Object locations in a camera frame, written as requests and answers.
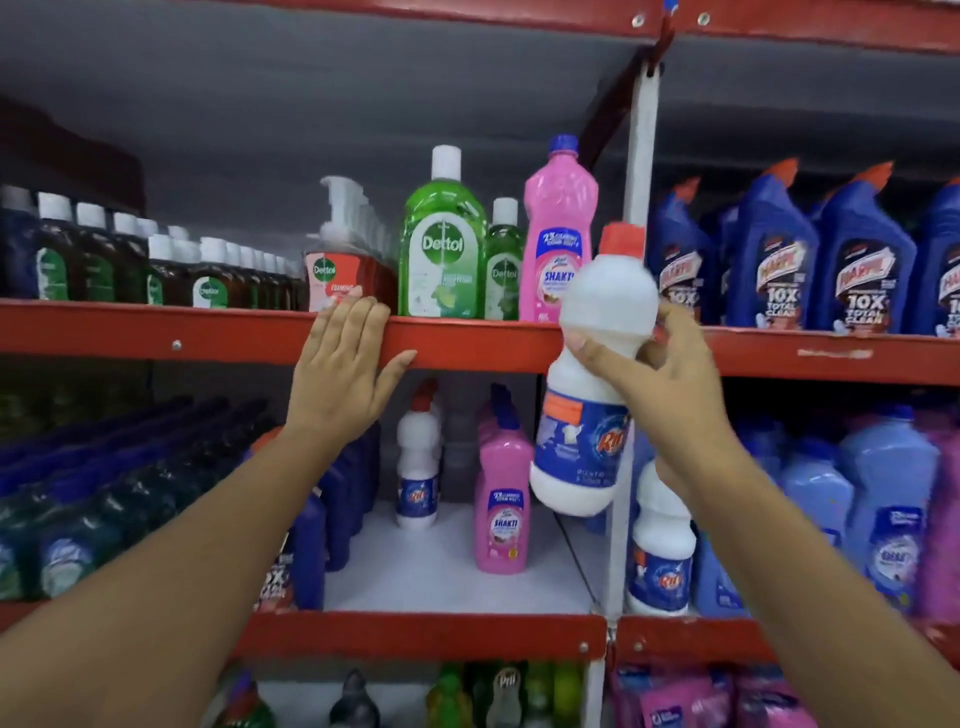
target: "pink bottle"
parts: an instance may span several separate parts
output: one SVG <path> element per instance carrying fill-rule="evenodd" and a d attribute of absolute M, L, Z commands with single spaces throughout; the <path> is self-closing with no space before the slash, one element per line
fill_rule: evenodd
<path fill-rule="evenodd" d="M 590 223 L 598 194 L 596 180 L 577 162 L 577 137 L 555 136 L 550 160 L 523 193 L 530 229 L 520 272 L 520 321 L 560 321 L 570 279 L 593 257 Z"/>
<path fill-rule="evenodd" d="M 520 573 L 530 541 L 534 448 L 510 407 L 493 404 L 496 431 L 480 445 L 474 491 L 473 556 L 488 573 Z"/>

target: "bottle label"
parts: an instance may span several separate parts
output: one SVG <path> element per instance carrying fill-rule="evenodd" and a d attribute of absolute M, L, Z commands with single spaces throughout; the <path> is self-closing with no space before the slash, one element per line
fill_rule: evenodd
<path fill-rule="evenodd" d="M 960 244 L 951 245 L 941 264 L 933 331 L 944 339 L 960 339 Z"/>
<path fill-rule="evenodd" d="M 785 235 L 770 235 L 760 246 L 756 266 L 757 328 L 803 327 L 804 285 L 813 264 L 807 250 L 803 240 Z"/>
<path fill-rule="evenodd" d="M 648 607 L 678 612 L 690 602 L 690 565 L 693 559 L 662 559 L 634 547 L 634 578 L 630 594 Z"/>
<path fill-rule="evenodd" d="M 408 519 L 421 519 L 437 512 L 439 478 L 424 480 L 401 478 L 396 487 L 396 512 Z"/>
<path fill-rule="evenodd" d="M 523 531 L 523 492 L 513 488 L 491 491 L 487 501 L 487 555 L 514 561 Z"/>
<path fill-rule="evenodd" d="M 834 299 L 835 333 L 885 333 L 900 262 L 892 248 L 875 240 L 846 240 L 837 253 Z"/>
<path fill-rule="evenodd" d="M 66 286 L 66 263 L 51 248 L 36 252 L 36 296 L 41 301 L 69 301 Z"/>
<path fill-rule="evenodd" d="M 113 290 L 113 266 L 99 255 L 86 257 L 86 298 L 109 303 L 117 300 Z"/>
<path fill-rule="evenodd" d="M 153 273 L 147 274 L 147 303 L 163 305 L 163 281 Z"/>
<path fill-rule="evenodd" d="M 679 245 L 667 246 L 663 255 L 663 270 L 660 271 L 660 297 L 677 303 L 699 322 L 702 314 L 704 280 L 700 276 L 703 256 L 693 251 L 680 255 Z"/>
<path fill-rule="evenodd" d="M 516 321 L 520 317 L 520 259 L 498 253 L 487 261 L 484 318 Z"/>
<path fill-rule="evenodd" d="M 913 606 L 913 580 L 923 535 L 923 508 L 892 506 L 876 510 L 865 571 L 876 590 L 904 612 Z"/>
<path fill-rule="evenodd" d="M 56 539 L 43 549 L 40 589 L 50 598 L 60 596 L 95 570 L 93 554 L 73 539 Z"/>
<path fill-rule="evenodd" d="M 557 323 L 560 301 L 573 276 L 584 264 L 584 241 L 571 228 L 548 228 L 537 238 L 536 320 Z"/>
<path fill-rule="evenodd" d="M 16 601 L 24 596 L 16 554 L 6 544 L 0 544 L 0 601 Z"/>
<path fill-rule="evenodd" d="M 193 284 L 194 308 L 226 308 L 228 300 L 227 285 L 220 279 L 203 276 Z"/>
<path fill-rule="evenodd" d="M 564 483 L 611 488 L 629 424 L 626 405 L 578 400 L 548 388 L 534 464 Z"/>
<path fill-rule="evenodd" d="M 462 217 L 434 212 L 420 220 L 410 235 L 409 314 L 478 318 L 478 262 L 476 233 Z"/>

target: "blue bottle cap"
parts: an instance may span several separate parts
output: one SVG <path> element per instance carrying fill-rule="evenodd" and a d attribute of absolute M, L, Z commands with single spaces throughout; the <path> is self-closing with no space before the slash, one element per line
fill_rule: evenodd
<path fill-rule="evenodd" d="M 562 133 L 550 139 L 550 154 L 554 152 L 577 152 L 579 140 L 576 134 Z"/>

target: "white bleach bottle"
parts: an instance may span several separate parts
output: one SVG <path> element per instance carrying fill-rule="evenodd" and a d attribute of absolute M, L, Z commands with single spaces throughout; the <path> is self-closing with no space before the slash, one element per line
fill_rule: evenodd
<path fill-rule="evenodd" d="M 431 397 L 418 391 L 410 411 L 396 426 L 400 456 L 396 461 L 396 524 L 422 531 L 437 519 L 440 500 L 440 424 L 430 411 Z"/>
<path fill-rule="evenodd" d="M 564 294 L 560 328 L 580 333 L 629 359 L 653 334 L 658 290 L 643 267 L 643 228 L 611 223 L 600 255 L 581 268 Z M 603 379 L 569 349 L 550 365 L 530 466 L 530 487 L 544 504 L 570 516 L 594 516 L 613 501 L 630 413 Z"/>
<path fill-rule="evenodd" d="M 627 604 L 636 615 L 682 617 L 690 606 L 690 569 L 697 548 L 690 512 L 660 480 L 653 460 L 640 473 L 636 501 L 640 515 L 634 523 Z"/>

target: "green bottle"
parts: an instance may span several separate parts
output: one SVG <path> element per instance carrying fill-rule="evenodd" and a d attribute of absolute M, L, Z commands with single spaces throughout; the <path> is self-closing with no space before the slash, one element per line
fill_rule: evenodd
<path fill-rule="evenodd" d="M 460 183 L 460 150 L 433 148 L 430 182 L 407 200 L 400 245 L 399 313 L 483 318 L 487 213 Z"/>
<path fill-rule="evenodd" d="M 513 197 L 493 201 L 493 219 L 487 233 L 484 275 L 484 318 L 516 321 L 520 317 L 520 267 L 523 236 L 516 227 L 519 203 Z"/>

